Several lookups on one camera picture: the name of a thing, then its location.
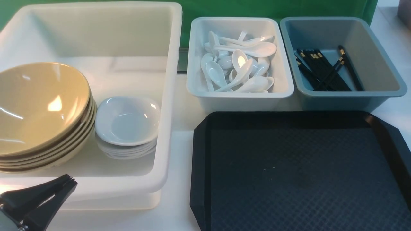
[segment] countertop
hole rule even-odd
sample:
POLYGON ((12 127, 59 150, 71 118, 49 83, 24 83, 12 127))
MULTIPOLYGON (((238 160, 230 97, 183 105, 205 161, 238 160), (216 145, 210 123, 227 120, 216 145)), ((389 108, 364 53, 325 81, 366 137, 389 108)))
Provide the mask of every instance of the countertop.
MULTIPOLYGON (((395 17, 398 0, 380 0, 371 28, 411 86, 411 32, 395 17)), ((186 78, 176 83, 169 177, 160 204, 152 210, 59 211, 49 231, 197 231, 189 207, 193 129, 206 117, 197 99, 186 90, 186 78)), ((411 90, 391 98, 374 115, 400 129, 411 147, 411 90)))

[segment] black chopstick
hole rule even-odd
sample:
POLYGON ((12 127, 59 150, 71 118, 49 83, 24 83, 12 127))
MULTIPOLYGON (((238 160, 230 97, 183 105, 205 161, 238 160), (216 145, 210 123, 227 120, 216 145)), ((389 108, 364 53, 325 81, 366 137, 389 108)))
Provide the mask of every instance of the black chopstick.
POLYGON ((345 51, 344 47, 339 45, 338 49, 339 49, 339 51, 342 55, 342 58, 346 62, 346 66, 347 66, 348 72, 350 73, 351 80, 353 81, 357 91, 364 91, 364 88, 363 88, 362 84, 360 83, 360 79, 358 78, 358 75, 357 75, 357 73, 356 73, 356 71, 355 71, 355 69, 354 69, 354 67, 351 63, 351 60, 348 57, 348 54, 345 51))
POLYGON ((305 63, 308 65, 308 67, 311 69, 313 73, 315 73, 317 76, 319 75, 318 70, 313 63, 311 57, 304 51, 297 49, 298 54, 301 56, 301 58, 305 61, 305 63))
POLYGON ((331 72, 327 75, 327 77, 325 77, 315 88, 314 91, 318 91, 321 88, 321 85, 324 84, 323 89, 327 89, 328 85, 334 80, 334 78, 336 77, 336 74, 338 73, 338 71, 341 69, 341 67, 344 65, 344 61, 343 58, 339 58, 339 60, 334 64, 334 66, 332 67, 331 72))
POLYGON ((322 80, 325 76, 326 76, 326 70, 324 69, 324 67, 322 66, 322 64, 319 62, 319 58, 318 56, 315 55, 314 51, 303 51, 305 55, 308 55, 309 58, 311 59, 312 65, 315 70, 316 73, 318 73, 318 76, 320 77, 320 80, 322 80))
MULTIPOLYGON (((332 69, 331 63, 328 61, 328 59, 323 55, 323 53, 320 50, 315 50, 317 55, 320 57, 320 59, 323 61, 324 65, 326 66, 327 69, 332 69)), ((335 86, 339 91, 351 91, 350 87, 345 83, 343 78, 340 76, 340 74, 337 73, 336 79, 332 83, 333 86, 335 86)))
POLYGON ((319 82, 320 79, 316 74, 314 74, 308 67, 304 65, 304 63, 301 61, 301 59, 298 58, 297 55, 295 55, 298 68, 300 69, 301 73, 304 75, 304 77, 307 79, 307 81, 310 83, 312 87, 316 86, 319 82))

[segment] yellow bowl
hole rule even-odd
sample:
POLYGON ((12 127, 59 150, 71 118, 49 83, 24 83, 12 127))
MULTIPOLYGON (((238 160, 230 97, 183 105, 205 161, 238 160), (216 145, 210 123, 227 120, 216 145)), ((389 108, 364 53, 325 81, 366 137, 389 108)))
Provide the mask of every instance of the yellow bowl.
POLYGON ((31 163, 31 164, 14 166, 12 168, 1 167, 0 172, 25 173, 25 172, 31 172, 31 171, 39 171, 39 170, 44 170, 48 168, 54 168, 54 167, 60 166, 63 163, 69 161, 71 158, 77 155, 78 152, 81 151, 81 149, 87 143, 87 140, 90 138, 90 135, 94 133, 94 121, 96 118, 96 113, 97 113, 97 105, 94 105, 92 120, 87 125, 86 131, 81 135, 81 137, 79 137, 79 139, 74 144, 67 147, 67 149, 65 149, 61 153, 57 154, 56 156, 52 156, 47 159, 41 160, 39 162, 31 163))
POLYGON ((90 89, 83 74, 53 62, 0 72, 0 156, 41 149, 80 119, 90 89))
POLYGON ((87 109, 84 111, 81 119, 77 122, 72 130, 70 130, 64 137, 56 142, 46 146, 45 148, 30 152, 24 155, 14 155, 9 157, 0 157, 0 168, 21 164, 34 163, 41 159, 53 156, 65 150, 75 140, 77 140, 81 134, 86 130, 90 121, 94 118, 94 108, 97 108, 96 103, 90 95, 90 100, 87 105, 87 109))

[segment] green backdrop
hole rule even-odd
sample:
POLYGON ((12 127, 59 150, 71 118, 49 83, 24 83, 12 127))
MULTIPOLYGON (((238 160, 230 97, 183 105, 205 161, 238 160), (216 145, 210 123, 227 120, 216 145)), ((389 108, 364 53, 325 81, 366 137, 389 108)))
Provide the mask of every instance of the green backdrop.
MULTIPOLYGON (((26 5, 86 0, 0 0, 0 29, 26 5)), ((353 16, 371 23, 378 0, 165 0, 183 9, 181 47, 187 48, 190 25, 202 16, 268 17, 279 22, 290 16, 353 16)))

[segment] plastic tub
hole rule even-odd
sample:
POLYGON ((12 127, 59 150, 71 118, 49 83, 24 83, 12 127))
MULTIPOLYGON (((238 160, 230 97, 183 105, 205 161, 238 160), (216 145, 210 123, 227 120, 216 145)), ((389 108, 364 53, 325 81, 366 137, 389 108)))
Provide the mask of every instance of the plastic tub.
MULTIPOLYGON (((281 31, 289 55, 291 70, 304 110, 361 110, 371 112, 390 97, 400 97, 407 87, 387 53, 359 18, 300 17, 285 18, 281 31), (345 47, 356 69, 364 92, 319 92, 300 73, 294 52, 297 49, 319 49, 334 64, 345 47)), ((346 68, 339 71, 351 89, 354 84, 346 68)))
POLYGON ((197 18, 192 22, 190 46, 187 63, 187 90, 198 97, 207 112, 213 111, 270 111, 282 98, 294 92, 293 80, 287 61, 287 54, 278 24, 269 18, 197 18), (207 53, 204 43, 208 42, 208 32, 218 36, 237 38, 242 31, 247 38, 274 35, 277 52, 270 57, 269 75, 275 79, 272 92, 235 93, 208 92, 204 74, 201 71, 201 58, 207 53))
POLYGON ((0 34, 0 70, 30 62, 65 63, 86 76, 97 104, 111 96, 146 96, 161 104, 162 113, 155 155, 110 159, 92 137, 62 166, 0 174, 0 193, 67 173, 79 184, 62 209, 155 207, 167 179, 181 18, 181 6, 173 2, 80 2, 20 9, 0 34))

